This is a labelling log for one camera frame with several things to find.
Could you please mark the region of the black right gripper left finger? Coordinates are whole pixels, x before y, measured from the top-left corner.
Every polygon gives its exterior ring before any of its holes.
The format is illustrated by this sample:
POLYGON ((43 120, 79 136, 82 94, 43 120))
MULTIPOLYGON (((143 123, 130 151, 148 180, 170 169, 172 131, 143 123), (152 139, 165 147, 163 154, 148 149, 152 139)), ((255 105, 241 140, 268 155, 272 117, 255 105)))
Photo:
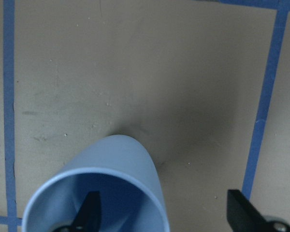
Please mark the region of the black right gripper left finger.
POLYGON ((99 191, 89 192, 72 224, 72 232, 98 232, 101 227, 101 197, 99 191))

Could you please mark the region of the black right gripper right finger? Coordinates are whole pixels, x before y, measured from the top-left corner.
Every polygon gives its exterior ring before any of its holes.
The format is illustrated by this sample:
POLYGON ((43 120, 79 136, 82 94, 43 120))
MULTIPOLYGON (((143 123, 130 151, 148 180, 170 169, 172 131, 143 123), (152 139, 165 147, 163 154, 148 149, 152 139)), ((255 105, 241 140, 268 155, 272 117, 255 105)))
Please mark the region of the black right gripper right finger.
POLYGON ((266 221, 238 189, 227 192, 227 222, 234 232, 280 231, 280 222, 266 221))

